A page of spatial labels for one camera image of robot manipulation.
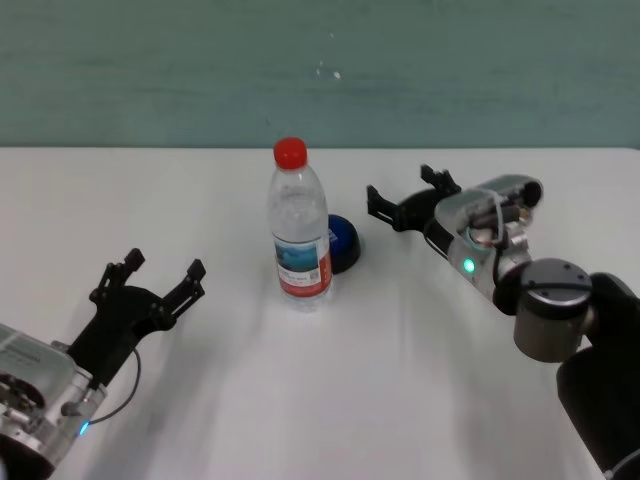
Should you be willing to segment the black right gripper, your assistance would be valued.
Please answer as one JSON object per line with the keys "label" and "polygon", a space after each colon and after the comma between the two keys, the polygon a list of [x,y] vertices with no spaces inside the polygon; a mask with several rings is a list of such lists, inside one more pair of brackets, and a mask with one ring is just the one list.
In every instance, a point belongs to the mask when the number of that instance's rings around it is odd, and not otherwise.
{"label": "black right gripper", "polygon": [[435,171],[427,164],[420,167],[420,177],[432,189],[414,193],[395,204],[382,197],[373,185],[366,187],[367,212],[390,225],[396,232],[422,232],[434,219],[437,204],[461,192],[448,170]]}

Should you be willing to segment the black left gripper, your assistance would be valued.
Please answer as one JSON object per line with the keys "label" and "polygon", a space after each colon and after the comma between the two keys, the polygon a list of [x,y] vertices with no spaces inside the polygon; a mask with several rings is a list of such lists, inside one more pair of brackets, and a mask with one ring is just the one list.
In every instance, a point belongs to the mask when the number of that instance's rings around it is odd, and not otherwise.
{"label": "black left gripper", "polygon": [[139,248],[119,263],[108,263],[89,300],[96,313],[69,347],[69,356],[92,376],[91,389],[106,387],[138,343],[146,336],[172,329],[178,318],[205,295],[206,269],[195,259],[183,280],[163,298],[135,286],[125,286],[145,262]]}

